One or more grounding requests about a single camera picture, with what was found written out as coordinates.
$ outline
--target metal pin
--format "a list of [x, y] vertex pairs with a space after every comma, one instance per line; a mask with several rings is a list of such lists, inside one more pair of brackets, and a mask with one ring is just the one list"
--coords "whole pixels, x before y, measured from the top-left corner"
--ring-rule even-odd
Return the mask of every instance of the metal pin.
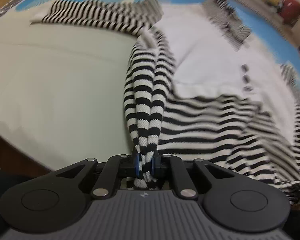
[[180, 194], [184, 197], [194, 197], [197, 193], [193, 189], [183, 189], [180, 191]]
[[92, 193], [98, 197], [105, 197], [109, 194], [109, 191], [105, 188], [96, 188]]

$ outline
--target circular cap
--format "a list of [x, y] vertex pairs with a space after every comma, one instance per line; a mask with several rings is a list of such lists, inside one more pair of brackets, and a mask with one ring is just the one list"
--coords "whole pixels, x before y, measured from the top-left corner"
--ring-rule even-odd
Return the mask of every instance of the circular cap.
[[194, 197], [195, 194], [197, 194], [193, 189], [183, 189], [180, 191], [180, 194], [183, 195], [184, 197]]
[[268, 200], [263, 194], [253, 190], [242, 190], [233, 193], [230, 201], [236, 208], [249, 212], [262, 210], [268, 204]]
[[58, 201], [58, 194], [47, 189], [28, 192], [21, 199], [23, 206], [32, 211], [43, 211], [53, 208]]
[[290, 212], [289, 201], [280, 190], [239, 175], [213, 180], [202, 204], [218, 224], [245, 233], [279, 228]]
[[96, 188], [92, 193], [98, 197], [104, 197], [109, 194], [109, 191], [105, 188]]

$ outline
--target gray gripper base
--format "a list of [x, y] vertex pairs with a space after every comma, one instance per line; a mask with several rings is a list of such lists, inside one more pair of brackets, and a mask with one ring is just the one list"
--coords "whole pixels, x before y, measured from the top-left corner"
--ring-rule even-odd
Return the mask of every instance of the gray gripper base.
[[288, 240], [276, 229], [247, 235], [218, 226], [195, 201], [181, 200], [171, 190], [118, 190], [92, 202], [86, 214], [68, 228], [48, 234], [9, 229], [1, 240]]

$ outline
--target black and white striped fabric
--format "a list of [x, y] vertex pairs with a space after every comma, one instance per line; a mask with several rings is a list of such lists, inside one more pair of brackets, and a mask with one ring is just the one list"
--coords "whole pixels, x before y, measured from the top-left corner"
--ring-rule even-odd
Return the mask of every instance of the black and white striped fabric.
[[106, 28], [138, 36], [141, 28], [150, 28], [161, 17], [157, 0], [137, 3], [58, 0], [42, 22]]
[[297, 85], [296, 77], [297, 72], [293, 66], [289, 64], [281, 65], [282, 76], [287, 84], [290, 86], [294, 97], [296, 98], [298, 104], [300, 105], [300, 88]]
[[[296, 105], [295, 143], [289, 145], [271, 116], [249, 99], [177, 98], [172, 89], [175, 60], [164, 33], [153, 26], [161, 16], [156, 0], [138, 5], [58, 1], [42, 20], [141, 35], [130, 54], [124, 87], [126, 121], [138, 153], [134, 186], [156, 188], [151, 172], [158, 151], [209, 160], [279, 188], [291, 203], [300, 201], [300, 107]], [[155, 48], [144, 42], [149, 36]]]
[[206, 0], [203, 4], [209, 19], [224, 32], [234, 49], [238, 50], [251, 30], [245, 26], [227, 0]]

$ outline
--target white bed sheet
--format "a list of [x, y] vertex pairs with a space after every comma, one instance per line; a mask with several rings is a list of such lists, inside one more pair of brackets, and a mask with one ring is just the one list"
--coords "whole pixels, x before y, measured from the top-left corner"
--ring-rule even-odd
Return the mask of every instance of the white bed sheet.
[[9, 11], [0, 18], [0, 136], [52, 170], [130, 154], [122, 100], [136, 39], [30, 25], [34, 13]]

